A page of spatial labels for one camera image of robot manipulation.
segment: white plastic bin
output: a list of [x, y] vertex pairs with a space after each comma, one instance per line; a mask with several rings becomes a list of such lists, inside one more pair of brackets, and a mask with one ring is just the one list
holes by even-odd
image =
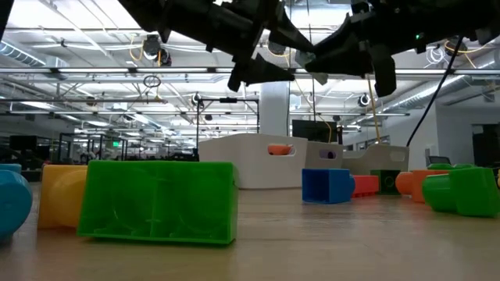
[[[270, 144], [293, 146], [290, 155], [270, 155]], [[241, 189], [300, 187], [305, 168], [307, 140], [257, 133], [242, 133], [199, 143], [201, 162], [233, 162]]]
[[307, 143], [307, 169], [340, 169], [344, 158], [344, 146], [315, 141]]
[[369, 175], [371, 170], [408, 171], [409, 148], [374, 144], [365, 151], [346, 151], [342, 168], [352, 175]]

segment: blue block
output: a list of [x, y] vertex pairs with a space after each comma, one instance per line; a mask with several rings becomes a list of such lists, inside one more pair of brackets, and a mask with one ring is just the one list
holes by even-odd
[[349, 202], [354, 178], [348, 169], [303, 169], [302, 200], [321, 204]]
[[21, 174], [21, 165], [20, 164], [0, 164], [0, 171], [11, 171], [15, 173]]
[[18, 173], [0, 170], [0, 241], [10, 237], [30, 214], [33, 194]]

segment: white pillar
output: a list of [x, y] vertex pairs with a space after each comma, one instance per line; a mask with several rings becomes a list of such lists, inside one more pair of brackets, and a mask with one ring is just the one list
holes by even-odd
[[288, 82], [264, 83], [260, 91], [260, 133], [274, 136], [288, 135]]

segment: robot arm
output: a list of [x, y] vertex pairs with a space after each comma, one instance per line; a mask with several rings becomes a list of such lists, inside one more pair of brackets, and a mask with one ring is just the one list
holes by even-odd
[[364, 76], [375, 72], [376, 91], [396, 89], [392, 55], [425, 52], [435, 41], [461, 35], [487, 44], [500, 34], [500, 0], [352, 0], [353, 15], [314, 48], [312, 73]]
[[256, 84], [293, 80], [294, 76], [252, 55], [264, 29], [270, 41], [312, 52], [313, 45], [293, 26], [280, 0], [237, 0], [222, 5], [212, 0], [120, 0], [122, 6], [146, 31], [158, 31], [167, 42], [176, 31], [233, 56], [234, 69], [228, 87], [238, 91], [241, 82]]

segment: desk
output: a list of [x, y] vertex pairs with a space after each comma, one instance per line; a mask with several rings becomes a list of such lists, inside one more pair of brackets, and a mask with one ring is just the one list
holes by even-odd
[[37, 205], [0, 247], [0, 279], [110, 280], [495, 280], [500, 219], [432, 212], [398, 196], [303, 205], [300, 190], [240, 192], [229, 247], [133, 244], [37, 233]]

